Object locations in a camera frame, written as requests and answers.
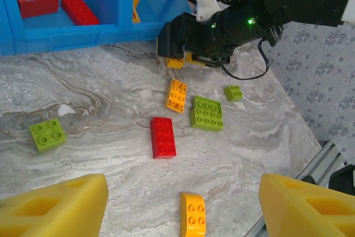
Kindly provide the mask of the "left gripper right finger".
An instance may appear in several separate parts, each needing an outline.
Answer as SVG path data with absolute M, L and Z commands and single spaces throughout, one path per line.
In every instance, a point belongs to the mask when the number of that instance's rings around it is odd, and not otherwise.
M 354 236 L 354 197 L 264 174 L 259 200 L 269 236 Z

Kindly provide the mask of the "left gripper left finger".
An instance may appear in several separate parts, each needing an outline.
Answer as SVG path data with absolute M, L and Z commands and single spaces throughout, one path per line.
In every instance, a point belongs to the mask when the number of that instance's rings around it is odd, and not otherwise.
M 99 236 L 108 202 L 104 174 L 1 200 L 1 236 Z

